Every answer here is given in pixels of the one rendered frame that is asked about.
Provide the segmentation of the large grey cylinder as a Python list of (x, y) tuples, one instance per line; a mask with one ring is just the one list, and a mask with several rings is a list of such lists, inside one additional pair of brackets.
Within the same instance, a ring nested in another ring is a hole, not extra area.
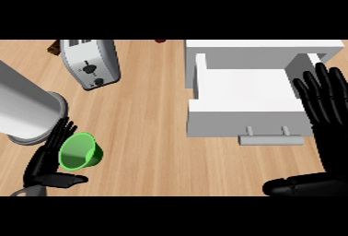
[(44, 91), (0, 61), (0, 133), (23, 146), (44, 142), (60, 118), (67, 116), (63, 96)]

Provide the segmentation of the white open drawer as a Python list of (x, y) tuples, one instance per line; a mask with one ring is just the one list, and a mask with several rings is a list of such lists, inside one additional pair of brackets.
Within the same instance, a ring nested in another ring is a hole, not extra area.
[(313, 53), (300, 53), (284, 69), (210, 69), (206, 56), (197, 54), (187, 135), (238, 136), (247, 128), (257, 135), (277, 135), (284, 127), (293, 135), (309, 136), (311, 125), (290, 80), (311, 71), (319, 60)]

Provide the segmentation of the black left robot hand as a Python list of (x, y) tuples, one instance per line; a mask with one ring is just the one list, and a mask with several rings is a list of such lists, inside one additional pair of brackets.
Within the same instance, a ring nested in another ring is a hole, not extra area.
[(45, 143), (38, 147), (26, 164), (23, 174), (24, 188), (33, 185), (69, 188), (75, 184), (88, 182), (88, 178), (82, 175), (57, 172), (60, 146), (76, 129), (78, 127), (67, 117), (58, 119)]

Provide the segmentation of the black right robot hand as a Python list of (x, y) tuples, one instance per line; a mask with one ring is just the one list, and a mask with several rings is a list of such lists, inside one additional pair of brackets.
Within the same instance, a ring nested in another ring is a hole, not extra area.
[(336, 67), (315, 63), (315, 76), (291, 80), (311, 123), (324, 172), (266, 181), (268, 196), (348, 196), (348, 81)]

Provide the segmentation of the white cabinet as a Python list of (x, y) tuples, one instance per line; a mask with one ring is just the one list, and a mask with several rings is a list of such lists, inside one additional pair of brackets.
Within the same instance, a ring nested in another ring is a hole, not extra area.
[(193, 88), (196, 54), (209, 69), (284, 69), (299, 53), (325, 63), (343, 48), (340, 40), (185, 40), (184, 87)]

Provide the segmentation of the green cup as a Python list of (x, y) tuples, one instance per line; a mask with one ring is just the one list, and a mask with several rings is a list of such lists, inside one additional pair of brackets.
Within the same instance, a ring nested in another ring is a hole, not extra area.
[(88, 133), (75, 133), (64, 140), (58, 151), (58, 164), (66, 171), (92, 167), (101, 161), (103, 150)]

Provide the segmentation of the silver toaster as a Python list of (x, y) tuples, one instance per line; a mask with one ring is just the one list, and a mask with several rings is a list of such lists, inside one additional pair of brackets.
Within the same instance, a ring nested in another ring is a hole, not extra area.
[(60, 59), (83, 90), (120, 78), (113, 40), (60, 40)]

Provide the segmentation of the brown object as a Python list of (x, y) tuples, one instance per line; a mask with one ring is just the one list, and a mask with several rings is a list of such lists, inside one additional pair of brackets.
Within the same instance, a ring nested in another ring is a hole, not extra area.
[(60, 41), (58, 40), (54, 40), (54, 42), (47, 48), (47, 51), (54, 55), (60, 54)]

